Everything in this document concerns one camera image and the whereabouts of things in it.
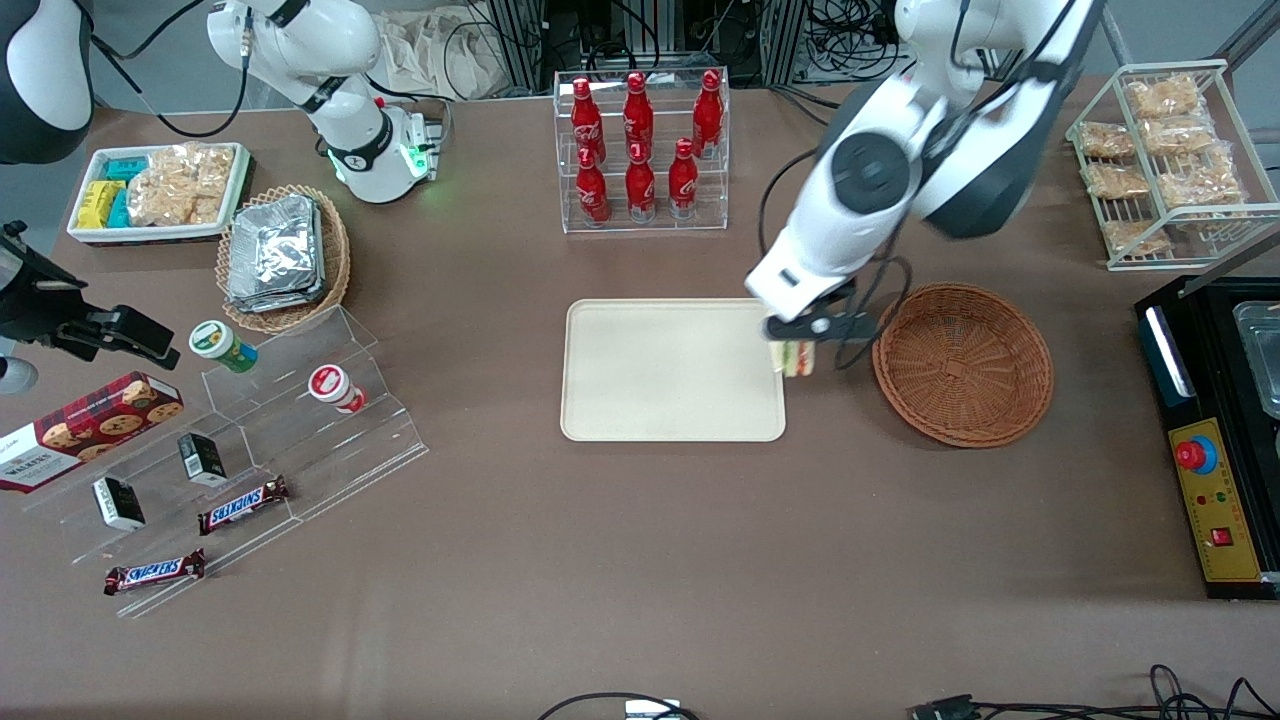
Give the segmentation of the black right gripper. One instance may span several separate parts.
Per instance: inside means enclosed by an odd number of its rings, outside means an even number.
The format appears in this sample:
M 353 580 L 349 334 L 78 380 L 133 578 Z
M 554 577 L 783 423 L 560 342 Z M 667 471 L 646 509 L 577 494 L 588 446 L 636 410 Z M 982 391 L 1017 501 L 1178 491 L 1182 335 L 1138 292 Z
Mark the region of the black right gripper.
M 100 351 L 118 351 L 174 370 L 180 351 L 174 331 L 127 305 L 87 316 L 87 286 L 32 249 L 26 224 L 3 225 L 3 337 L 26 345 L 59 347 L 81 360 Z

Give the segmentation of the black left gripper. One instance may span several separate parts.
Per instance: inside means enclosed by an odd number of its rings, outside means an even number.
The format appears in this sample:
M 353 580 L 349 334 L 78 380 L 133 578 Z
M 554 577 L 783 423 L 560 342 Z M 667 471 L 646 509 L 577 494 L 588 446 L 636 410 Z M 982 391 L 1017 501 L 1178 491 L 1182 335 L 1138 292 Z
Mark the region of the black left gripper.
M 765 337 L 774 342 L 799 342 L 803 337 L 815 337 L 818 343 L 870 343 L 878 337 L 878 322 L 863 310 L 855 310 L 856 305 L 856 286 L 841 284 L 791 322 L 767 318 Z

